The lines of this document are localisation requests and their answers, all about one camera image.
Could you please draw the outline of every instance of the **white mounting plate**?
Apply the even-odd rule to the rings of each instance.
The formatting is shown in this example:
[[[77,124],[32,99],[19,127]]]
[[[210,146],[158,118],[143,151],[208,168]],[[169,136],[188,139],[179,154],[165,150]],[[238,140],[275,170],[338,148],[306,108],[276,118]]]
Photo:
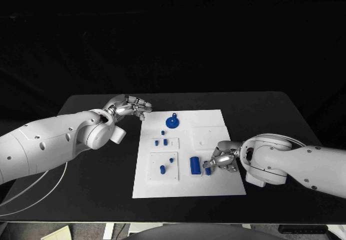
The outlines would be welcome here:
[[[179,126],[168,128],[166,120],[176,113]],[[244,182],[240,172],[230,172],[226,169],[215,168],[211,176],[205,174],[202,164],[211,160],[215,147],[220,141],[231,140],[228,128],[226,127],[221,110],[195,110],[195,111],[161,111],[145,113],[146,120],[142,122],[140,141],[136,176],[133,184],[133,198],[169,198],[169,197],[198,197],[198,196],[228,196],[246,195]],[[195,150],[194,146],[194,128],[198,127],[224,127],[227,135],[214,136],[215,146],[213,150]],[[149,158],[152,154],[153,139],[179,138],[178,152],[178,175],[179,181],[162,182],[149,181]],[[202,176],[192,176],[191,157],[200,157]]]
[[[166,173],[162,174],[161,166],[165,166]],[[148,181],[172,183],[179,181],[179,153],[152,152],[148,159]]]
[[[153,138],[151,142],[151,151],[178,151],[179,150],[179,138]]]
[[[197,151],[214,151],[221,138],[230,138],[230,132],[226,126],[204,126],[192,128],[194,148]]]

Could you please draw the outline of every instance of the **black table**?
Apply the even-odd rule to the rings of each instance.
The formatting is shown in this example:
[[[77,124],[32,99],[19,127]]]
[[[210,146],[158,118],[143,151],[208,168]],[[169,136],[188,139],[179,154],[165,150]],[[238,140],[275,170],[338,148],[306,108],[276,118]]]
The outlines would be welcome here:
[[[221,109],[236,141],[246,141],[263,133],[276,133],[299,139],[308,145],[322,145],[283,92],[133,96],[148,100],[155,111]],[[60,115],[103,108],[113,97],[110,94],[74,95]],[[243,167],[240,173],[247,195],[133,199],[142,121],[127,116],[119,126],[127,131],[122,144],[110,141],[102,149],[83,152],[68,163],[64,179],[51,195],[28,210],[0,217],[3,221],[346,223],[346,199],[308,189],[290,176],[285,185],[267,184],[262,188],[246,182]],[[19,179],[14,187],[22,183],[24,179]],[[35,194],[35,191],[29,192],[27,199]]]

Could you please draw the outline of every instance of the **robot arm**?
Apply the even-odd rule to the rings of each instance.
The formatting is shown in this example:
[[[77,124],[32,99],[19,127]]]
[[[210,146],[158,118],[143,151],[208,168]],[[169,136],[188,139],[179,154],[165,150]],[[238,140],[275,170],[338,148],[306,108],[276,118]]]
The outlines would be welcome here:
[[[126,131],[116,123],[126,115],[145,121],[152,104],[127,95],[116,96],[103,109],[67,114],[28,123],[0,137],[0,184],[42,173],[71,161],[109,140],[120,144]]]
[[[293,149],[293,143],[302,147]],[[260,187],[264,187],[266,183],[285,184],[289,174],[309,189],[346,198],[345,150],[306,146],[286,136],[262,134],[249,139],[237,150],[231,150],[230,158],[240,158],[247,170],[246,180]],[[226,164],[233,163],[214,161],[213,157],[204,168],[214,165],[224,168]]]

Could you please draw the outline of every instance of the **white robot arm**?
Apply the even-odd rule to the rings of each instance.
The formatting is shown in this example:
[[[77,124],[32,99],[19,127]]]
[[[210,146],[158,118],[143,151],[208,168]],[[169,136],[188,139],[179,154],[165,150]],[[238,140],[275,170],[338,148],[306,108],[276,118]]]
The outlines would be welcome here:
[[[152,104],[127,95],[116,96],[103,109],[34,121],[0,137],[0,184],[42,173],[73,160],[109,140],[120,144],[126,131],[116,123],[126,115],[145,121]]]
[[[306,146],[287,136],[262,134],[244,143],[223,141],[204,168],[220,166],[236,172],[240,158],[247,182],[260,187],[282,185],[287,174],[312,190],[346,198],[346,151]]]

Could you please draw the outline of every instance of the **blue object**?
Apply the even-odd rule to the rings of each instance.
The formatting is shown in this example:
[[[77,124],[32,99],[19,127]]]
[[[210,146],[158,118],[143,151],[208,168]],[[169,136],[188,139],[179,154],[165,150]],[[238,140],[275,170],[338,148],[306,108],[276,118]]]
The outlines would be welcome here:
[[[205,174],[207,174],[208,176],[211,176],[211,175],[213,175],[213,170],[211,170],[211,168],[210,168],[210,167],[205,169]]]
[[[162,165],[161,166],[161,174],[165,174],[166,173],[166,168],[165,168],[165,166]]]
[[[168,118],[166,126],[171,129],[175,129],[179,126],[179,119],[178,119],[178,114],[176,113],[174,113],[172,117]]]
[[[200,175],[201,173],[201,159],[200,157],[194,156],[189,159],[189,166],[191,166],[191,174],[192,175]]]

